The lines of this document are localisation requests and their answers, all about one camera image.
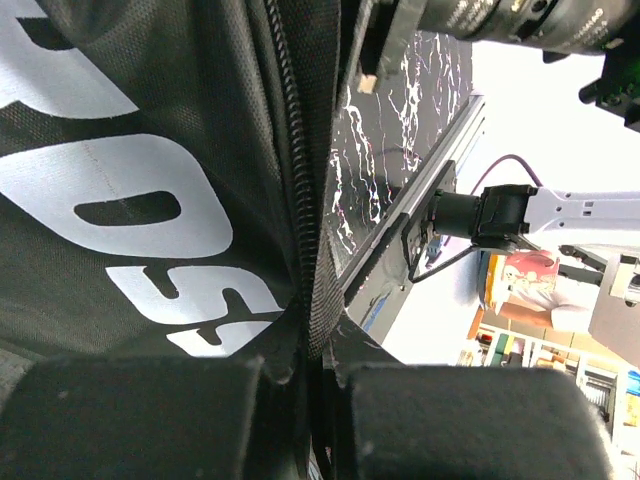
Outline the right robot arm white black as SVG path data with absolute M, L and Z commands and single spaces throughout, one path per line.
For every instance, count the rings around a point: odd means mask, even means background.
M 547 64 L 571 55 L 601 55 L 602 74 L 579 91 L 579 101 L 623 119 L 631 130 L 639 128 L 636 1 L 429 1 L 419 27 L 465 42 L 540 50 Z M 509 80 L 515 84 L 503 95 L 510 106 L 498 122 L 502 134 L 545 148 L 559 139 L 604 144 L 604 136 L 580 132 L 558 112 L 553 94 L 560 82 L 509 61 L 487 84 L 497 89 Z M 639 234 L 639 194 L 561 191 L 539 182 L 489 187 L 479 196 L 439 192 L 425 220 L 434 233 L 470 244 L 424 274 L 411 263 L 413 283 L 479 250 L 510 255 L 565 241 L 621 247 Z

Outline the person in white shirt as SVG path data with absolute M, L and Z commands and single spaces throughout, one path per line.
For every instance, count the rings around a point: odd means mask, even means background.
M 599 288 L 559 274 L 559 258 L 528 251 L 506 258 L 502 278 L 510 287 L 498 314 L 558 332 L 587 334 Z

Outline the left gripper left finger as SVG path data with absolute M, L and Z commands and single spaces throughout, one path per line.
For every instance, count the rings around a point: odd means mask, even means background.
M 228 358 L 34 365 L 1 415 L 5 479 L 301 479 L 306 344 L 264 331 Z

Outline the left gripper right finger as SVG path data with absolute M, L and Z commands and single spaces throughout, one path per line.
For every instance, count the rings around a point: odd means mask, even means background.
M 327 479 L 611 479 L 595 409 L 550 369 L 405 365 L 349 319 L 323 353 Z

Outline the black Crossway racket bag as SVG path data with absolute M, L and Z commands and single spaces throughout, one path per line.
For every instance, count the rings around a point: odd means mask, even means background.
M 1 344 L 228 356 L 309 329 L 357 1 L 5 1 Z

